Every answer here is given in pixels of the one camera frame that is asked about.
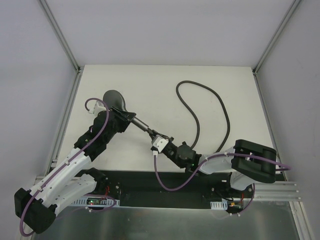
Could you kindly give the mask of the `grey shower head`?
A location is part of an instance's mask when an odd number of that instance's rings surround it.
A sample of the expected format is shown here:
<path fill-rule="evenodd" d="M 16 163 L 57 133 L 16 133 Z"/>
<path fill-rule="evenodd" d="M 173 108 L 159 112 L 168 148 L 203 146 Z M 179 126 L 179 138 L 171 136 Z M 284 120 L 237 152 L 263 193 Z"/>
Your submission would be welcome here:
<path fill-rule="evenodd" d="M 103 101 L 107 104 L 107 106 L 109 107 L 110 110 L 112 107 L 116 107 L 118 109 L 125 110 L 125 111 L 129 112 L 126 109 L 126 102 L 125 102 L 124 97 L 117 90 L 106 91 L 103 95 Z M 141 129 L 142 131 L 147 132 L 149 135 L 154 134 L 153 130 L 151 130 L 146 123 L 144 123 L 143 121 L 138 119 L 136 116 L 131 121 L 131 123 L 133 125 L 135 125 L 136 127 L 138 127 L 139 129 Z"/>

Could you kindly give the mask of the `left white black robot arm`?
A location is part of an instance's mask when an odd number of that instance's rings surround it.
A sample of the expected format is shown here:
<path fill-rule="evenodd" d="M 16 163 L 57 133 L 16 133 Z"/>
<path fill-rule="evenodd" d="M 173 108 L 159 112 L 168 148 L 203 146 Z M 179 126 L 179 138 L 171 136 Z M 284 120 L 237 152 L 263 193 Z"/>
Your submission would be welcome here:
<path fill-rule="evenodd" d="M 22 236 L 43 233 L 66 207 L 85 195 L 108 198 L 111 185 L 106 175 L 94 167 L 75 182 L 71 180 L 104 152 L 115 134 L 123 133 L 135 117 L 135 113 L 116 107 L 99 112 L 64 161 L 30 189 L 20 188 L 14 194 L 15 214 L 20 219 Z M 32 232 L 26 233 L 25 225 Z"/>

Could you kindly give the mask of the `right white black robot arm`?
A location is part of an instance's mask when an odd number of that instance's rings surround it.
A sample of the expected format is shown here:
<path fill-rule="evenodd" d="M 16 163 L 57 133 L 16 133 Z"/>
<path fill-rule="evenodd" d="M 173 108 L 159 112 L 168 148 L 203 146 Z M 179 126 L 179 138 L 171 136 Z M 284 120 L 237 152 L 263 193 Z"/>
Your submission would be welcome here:
<path fill-rule="evenodd" d="M 229 182 L 225 184 L 225 192 L 230 197 L 237 197 L 249 185 L 255 183 L 273 184 L 276 181 L 276 151 L 273 148 L 247 140 L 239 139 L 231 148 L 211 153 L 198 154 L 183 142 L 176 146 L 173 141 L 156 132 L 147 130 L 151 137 L 154 171 L 159 184 L 169 192 L 185 187 L 197 174 L 233 170 Z M 158 154 L 165 155 L 176 166 L 191 172 L 191 176 L 180 186 L 169 188 L 160 179 L 157 169 Z"/>

